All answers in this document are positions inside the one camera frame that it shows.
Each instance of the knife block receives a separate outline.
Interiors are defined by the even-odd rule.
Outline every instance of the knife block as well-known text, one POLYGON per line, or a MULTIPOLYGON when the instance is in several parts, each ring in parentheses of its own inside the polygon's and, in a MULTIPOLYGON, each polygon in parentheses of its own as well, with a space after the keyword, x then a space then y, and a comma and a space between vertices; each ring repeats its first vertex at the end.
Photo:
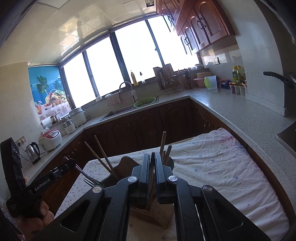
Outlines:
MULTIPOLYGON (((167 166, 173 168, 173 160, 171 158, 168 159, 167 166)), ((124 156, 121 158, 119 164, 114 167, 114 170, 117 172, 121 179, 131 176, 133 168, 139 166, 137 162, 135 162, 129 156, 124 156)), ((112 175, 109 175, 107 178, 102 180, 104 187, 111 187, 116 185, 117 180, 112 175)), ((174 205, 173 204, 159 204, 157 199, 153 201, 151 207, 146 210, 145 206, 139 205, 131 205, 130 215, 141 219, 145 222, 161 226, 163 228, 167 228, 172 216, 174 214, 174 205)))

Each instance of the metal screw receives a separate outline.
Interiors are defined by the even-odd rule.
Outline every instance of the metal screw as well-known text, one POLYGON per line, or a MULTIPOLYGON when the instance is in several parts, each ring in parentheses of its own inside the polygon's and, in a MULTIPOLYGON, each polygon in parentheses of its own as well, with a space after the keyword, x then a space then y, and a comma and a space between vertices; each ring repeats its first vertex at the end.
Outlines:
POLYGON ((204 186, 203 186, 203 190, 204 190, 205 192, 211 192, 211 191, 213 190, 213 187, 210 186, 210 185, 204 185, 204 186))
POLYGON ((134 182, 136 182, 137 181, 137 177, 134 177, 134 176, 130 176, 129 178, 128 178, 128 181, 130 182, 130 183, 134 183, 134 182))
POLYGON ((178 180, 178 178, 176 176, 169 176, 168 179, 171 181, 171 182, 175 182, 178 180))
POLYGON ((103 189, 100 186, 94 186, 92 190, 94 193, 100 193, 103 189))

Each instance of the palm tree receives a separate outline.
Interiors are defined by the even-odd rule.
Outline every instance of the palm tree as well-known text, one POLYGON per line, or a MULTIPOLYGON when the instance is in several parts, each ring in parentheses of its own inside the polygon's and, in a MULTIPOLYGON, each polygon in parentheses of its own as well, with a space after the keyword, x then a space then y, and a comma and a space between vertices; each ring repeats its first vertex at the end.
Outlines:
POLYGON ((49 95, 46 91, 46 89, 49 88, 49 85, 47 84, 47 78, 43 77, 43 76, 38 76, 38 84, 35 85, 35 87, 37 88, 39 93, 46 93, 47 95, 49 95))
POLYGON ((62 83, 59 80, 54 81, 54 88, 57 90, 62 90, 63 86, 62 83))

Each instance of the kitchen sink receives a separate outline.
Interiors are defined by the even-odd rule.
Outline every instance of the kitchen sink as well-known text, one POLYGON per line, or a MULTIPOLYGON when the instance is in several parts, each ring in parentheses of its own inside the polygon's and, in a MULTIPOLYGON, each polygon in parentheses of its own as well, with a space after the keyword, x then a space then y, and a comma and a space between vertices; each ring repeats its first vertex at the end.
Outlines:
MULTIPOLYGON (((156 97, 156 101, 153 102, 153 103, 156 103, 158 102, 158 96, 156 97)), ((122 107, 120 109, 116 109, 116 110, 113 110, 111 112, 109 112, 105 117, 103 117, 101 120, 104 120, 108 117, 111 117, 111 116, 114 116, 114 115, 118 115, 118 114, 121 114, 123 112, 126 112, 126 111, 129 111, 129 110, 132 110, 132 109, 135 109, 134 105, 133 104, 130 104, 130 105, 127 105, 125 107, 122 107)))

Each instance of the ceiling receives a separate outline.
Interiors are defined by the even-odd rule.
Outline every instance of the ceiling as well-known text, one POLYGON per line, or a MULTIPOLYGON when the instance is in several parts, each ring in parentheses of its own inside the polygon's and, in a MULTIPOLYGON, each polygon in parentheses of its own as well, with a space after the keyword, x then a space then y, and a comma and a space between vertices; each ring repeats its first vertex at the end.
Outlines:
POLYGON ((0 66, 60 63, 108 29, 154 12, 145 0, 39 0, 1 47, 0 66))

